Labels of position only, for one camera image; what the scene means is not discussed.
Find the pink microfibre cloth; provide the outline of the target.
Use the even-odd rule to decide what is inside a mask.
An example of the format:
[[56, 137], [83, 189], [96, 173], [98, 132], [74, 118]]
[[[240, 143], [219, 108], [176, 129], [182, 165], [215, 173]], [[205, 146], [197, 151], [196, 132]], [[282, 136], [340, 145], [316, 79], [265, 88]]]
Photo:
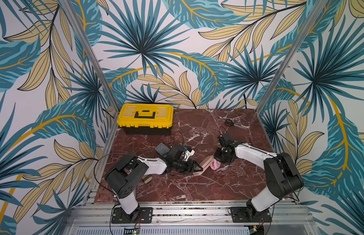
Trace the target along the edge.
[[212, 170], [217, 170], [221, 167], [221, 163], [217, 161], [216, 159], [213, 159], [212, 163], [210, 164], [210, 168]]

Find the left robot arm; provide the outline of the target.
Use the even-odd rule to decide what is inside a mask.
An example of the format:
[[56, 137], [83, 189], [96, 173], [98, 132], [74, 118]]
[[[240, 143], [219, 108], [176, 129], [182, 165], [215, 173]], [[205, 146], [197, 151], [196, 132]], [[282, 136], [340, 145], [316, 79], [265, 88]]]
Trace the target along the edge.
[[105, 181], [130, 220], [134, 220], [139, 214], [135, 189], [144, 176], [165, 175], [173, 170], [187, 175], [203, 172], [202, 165], [191, 159], [195, 153], [191, 148], [182, 145], [167, 147], [161, 143], [155, 150], [159, 154], [157, 158], [126, 154], [105, 175]]

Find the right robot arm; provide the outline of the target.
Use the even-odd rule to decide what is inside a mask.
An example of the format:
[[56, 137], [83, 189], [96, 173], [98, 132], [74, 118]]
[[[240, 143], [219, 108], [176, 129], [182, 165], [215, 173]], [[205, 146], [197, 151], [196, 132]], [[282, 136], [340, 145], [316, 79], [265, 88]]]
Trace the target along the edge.
[[214, 158], [223, 164], [235, 159], [246, 160], [265, 171], [266, 187], [247, 202], [252, 216], [268, 210], [285, 196], [304, 187], [304, 181], [290, 155], [267, 152], [242, 142], [233, 142], [217, 148]]

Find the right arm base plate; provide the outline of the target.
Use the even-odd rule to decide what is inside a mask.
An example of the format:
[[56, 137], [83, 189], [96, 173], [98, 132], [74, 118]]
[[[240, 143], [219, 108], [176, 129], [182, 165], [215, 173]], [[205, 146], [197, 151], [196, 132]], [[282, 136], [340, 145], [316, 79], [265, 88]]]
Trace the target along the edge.
[[233, 223], [269, 223], [271, 214], [269, 210], [258, 212], [248, 207], [230, 207], [228, 209]]

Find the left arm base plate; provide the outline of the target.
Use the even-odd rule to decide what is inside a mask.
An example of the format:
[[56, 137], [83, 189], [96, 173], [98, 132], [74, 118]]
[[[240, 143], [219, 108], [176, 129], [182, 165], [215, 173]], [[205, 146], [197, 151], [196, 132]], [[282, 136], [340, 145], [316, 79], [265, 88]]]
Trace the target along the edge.
[[120, 207], [116, 207], [111, 216], [112, 224], [150, 224], [153, 218], [152, 207], [138, 207], [131, 214], [126, 214]]

